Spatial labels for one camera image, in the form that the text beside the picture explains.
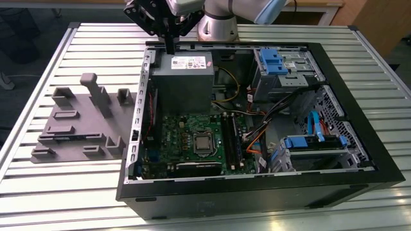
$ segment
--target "yellow wire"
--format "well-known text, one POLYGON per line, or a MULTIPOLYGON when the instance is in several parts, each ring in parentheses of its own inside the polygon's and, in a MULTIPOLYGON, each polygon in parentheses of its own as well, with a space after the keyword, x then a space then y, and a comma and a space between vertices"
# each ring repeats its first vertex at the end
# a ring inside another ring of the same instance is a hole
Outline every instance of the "yellow wire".
POLYGON ((226 100, 212 100, 212 102, 215 102, 215 103, 223 103, 223 102, 231 101, 232 99, 236 98, 236 96, 239 95, 239 92, 240 92, 240 84, 238 82, 238 79, 234 77, 232 73, 226 68, 223 68, 223 67, 219 67, 219 69, 224 70, 228 73, 228 75, 231 76, 231 78, 234 79, 234 81, 236 82, 238 91, 236 91, 236 94, 230 99, 226 99, 226 100))

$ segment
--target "ram slot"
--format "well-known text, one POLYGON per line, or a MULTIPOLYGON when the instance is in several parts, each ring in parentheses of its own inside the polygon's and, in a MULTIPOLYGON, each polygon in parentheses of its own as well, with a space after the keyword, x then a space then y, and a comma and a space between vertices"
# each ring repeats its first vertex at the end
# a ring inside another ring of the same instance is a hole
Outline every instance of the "ram slot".
POLYGON ((243 156, 236 121, 234 115, 223 114, 220 118, 227 168, 235 170, 243 166, 240 164, 243 156))

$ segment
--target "aluminum extrusion table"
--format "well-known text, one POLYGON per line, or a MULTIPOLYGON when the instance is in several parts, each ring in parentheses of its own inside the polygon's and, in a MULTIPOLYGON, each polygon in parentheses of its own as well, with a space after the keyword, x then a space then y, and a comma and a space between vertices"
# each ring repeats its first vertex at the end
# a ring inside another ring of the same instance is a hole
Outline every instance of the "aluminum extrusion table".
MULTIPOLYGON (((80 75, 95 72, 108 92, 137 90, 144 42, 155 38, 135 24, 84 23, 67 30, 0 152, 0 230, 124 227, 322 231, 411 227, 411 92, 360 32, 344 26, 240 25, 239 35, 242 41, 323 44, 407 181, 334 208, 144 221, 115 200, 120 160, 29 161, 55 104, 51 94, 56 87, 87 92, 80 75)), ((196 39, 196 34, 190 33, 186 39, 196 39)))

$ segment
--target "wooden desk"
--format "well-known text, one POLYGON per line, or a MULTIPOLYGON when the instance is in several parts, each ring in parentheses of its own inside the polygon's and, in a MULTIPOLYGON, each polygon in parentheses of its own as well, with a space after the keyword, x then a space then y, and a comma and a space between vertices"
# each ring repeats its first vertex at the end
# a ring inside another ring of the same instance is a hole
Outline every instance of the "wooden desk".
POLYGON ((334 26, 355 25, 384 57, 411 31, 410 0, 344 0, 334 26))
MULTIPOLYGON (((0 0, 1 7, 12 8, 75 8, 75 9, 123 9, 125 0, 0 0)), ((320 26, 330 25, 343 0, 296 0, 298 12, 322 12, 320 26)), ((294 1, 283 11, 294 12, 294 1)))

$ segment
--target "cpu socket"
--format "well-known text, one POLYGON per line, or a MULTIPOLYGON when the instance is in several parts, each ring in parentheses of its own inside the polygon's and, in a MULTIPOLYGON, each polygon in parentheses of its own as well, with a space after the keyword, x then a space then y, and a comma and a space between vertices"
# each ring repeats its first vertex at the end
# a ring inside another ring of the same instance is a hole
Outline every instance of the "cpu socket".
POLYGON ((214 139, 212 132, 195 133, 194 134, 194 153, 199 155, 199 157, 207 157, 214 154, 214 139))

